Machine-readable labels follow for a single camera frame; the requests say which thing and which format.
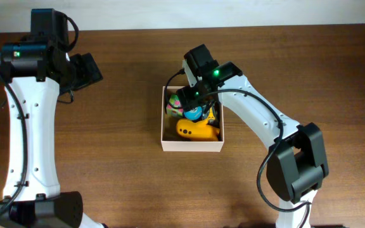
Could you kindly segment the blue ball with eyes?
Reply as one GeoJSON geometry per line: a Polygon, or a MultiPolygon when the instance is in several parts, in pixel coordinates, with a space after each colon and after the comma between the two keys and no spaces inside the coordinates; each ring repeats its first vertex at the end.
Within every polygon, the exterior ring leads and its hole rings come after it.
{"type": "Polygon", "coordinates": [[[192,110],[184,111],[184,116],[188,120],[197,121],[198,119],[202,118],[202,113],[203,113],[202,107],[197,106],[196,108],[193,108],[192,110]]]}

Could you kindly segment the multicoloured puzzle cube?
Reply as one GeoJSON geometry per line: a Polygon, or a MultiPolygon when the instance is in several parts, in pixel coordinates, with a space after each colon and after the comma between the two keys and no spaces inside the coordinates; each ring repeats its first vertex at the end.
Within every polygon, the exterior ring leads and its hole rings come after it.
{"type": "Polygon", "coordinates": [[[171,94],[166,106],[166,113],[172,117],[182,118],[184,116],[183,109],[176,109],[181,105],[180,100],[176,94],[171,94]]]}

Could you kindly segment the red grey toy truck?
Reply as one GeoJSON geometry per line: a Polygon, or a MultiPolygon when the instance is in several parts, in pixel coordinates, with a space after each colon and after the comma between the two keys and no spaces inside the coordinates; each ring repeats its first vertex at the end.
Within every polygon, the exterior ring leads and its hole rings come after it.
{"type": "Polygon", "coordinates": [[[215,109],[215,101],[211,101],[202,106],[202,120],[207,120],[207,123],[213,126],[217,126],[219,124],[217,110],[215,109]]]}

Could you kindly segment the orange toy animal figure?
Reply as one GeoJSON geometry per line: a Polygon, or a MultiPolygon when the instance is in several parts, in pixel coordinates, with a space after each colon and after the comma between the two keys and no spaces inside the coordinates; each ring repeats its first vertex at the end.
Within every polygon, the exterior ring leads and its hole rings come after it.
{"type": "Polygon", "coordinates": [[[208,120],[192,122],[186,118],[180,119],[176,124],[177,133],[192,141],[218,141],[220,128],[208,124],[208,120]]]}

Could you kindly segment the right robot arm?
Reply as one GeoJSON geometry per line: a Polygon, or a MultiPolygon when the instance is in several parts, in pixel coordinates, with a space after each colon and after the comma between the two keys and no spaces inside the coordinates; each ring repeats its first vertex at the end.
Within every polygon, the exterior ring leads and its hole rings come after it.
{"type": "Polygon", "coordinates": [[[218,64],[206,45],[189,50],[182,62],[189,84],[177,91],[186,111],[216,101],[229,108],[267,149],[257,173],[257,190],[278,211],[276,227],[310,227],[311,208],[329,174],[323,133],[275,108],[234,63],[218,64]]]}

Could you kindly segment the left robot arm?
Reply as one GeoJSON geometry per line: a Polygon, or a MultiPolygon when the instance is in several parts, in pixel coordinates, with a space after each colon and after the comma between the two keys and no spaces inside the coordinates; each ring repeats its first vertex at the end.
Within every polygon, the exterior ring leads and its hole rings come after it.
{"type": "Polygon", "coordinates": [[[0,52],[10,112],[10,160],[1,227],[99,227],[77,191],[62,192],[54,155],[54,116],[63,94],[103,76],[91,54],[71,54],[75,22],[52,8],[31,11],[30,33],[0,52]]]}

